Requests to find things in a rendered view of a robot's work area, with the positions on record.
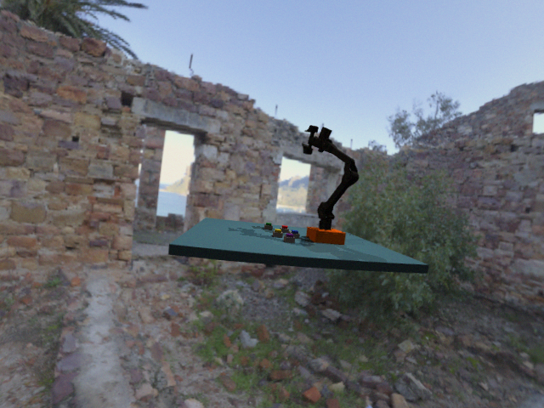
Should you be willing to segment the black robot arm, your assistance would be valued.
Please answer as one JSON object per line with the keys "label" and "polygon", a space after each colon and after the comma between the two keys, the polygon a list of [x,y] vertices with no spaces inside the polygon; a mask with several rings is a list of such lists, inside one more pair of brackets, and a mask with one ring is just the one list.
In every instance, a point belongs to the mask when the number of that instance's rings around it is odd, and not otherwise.
{"label": "black robot arm", "polygon": [[[329,199],[326,202],[322,202],[319,205],[318,208],[318,214],[320,220],[320,226],[319,228],[321,230],[331,230],[332,226],[332,219],[335,218],[335,216],[332,213],[333,206],[336,204],[336,202],[340,199],[340,197],[343,195],[343,193],[347,190],[347,188],[356,183],[360,176],[358,174],[358,169],[355,165],[354,158],[351,158],[341,152],[329,139],[331,130],[323,127],[320,132],[320,136],[317,137],[317,139],[314,141],[314,146],[319,148],[319,152],[327,151],[329,153],[332,153],[334,156],[338,157],[341,161],[344,162],[344,175],[342,177],[341,184],[335,189],[335,191],[332,193],[332,195],[329,197]],[[351,171],[350,171],[351,170]]]}

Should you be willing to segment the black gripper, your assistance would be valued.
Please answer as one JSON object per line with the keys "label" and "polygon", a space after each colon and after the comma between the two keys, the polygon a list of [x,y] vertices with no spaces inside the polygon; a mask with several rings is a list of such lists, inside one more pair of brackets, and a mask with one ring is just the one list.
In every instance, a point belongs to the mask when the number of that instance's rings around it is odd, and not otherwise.
{"label": "black gripper", "polygon": [[308,140],[309,145],[306,145],[306,144],[302,143],[303,153],[304,154],[306,154],[306,155],[311,155],[312,154],[313,149],[311,149],[311,146],[313,145],[315,147],[314,143],[315,143],[315,140],[317,139],[317,137],[315,137],[314,134],[318,133],[318,129],[319,129],[319,127],[310,125],[309,129],[304,131],[304,132],[310,133],[309,140]]}

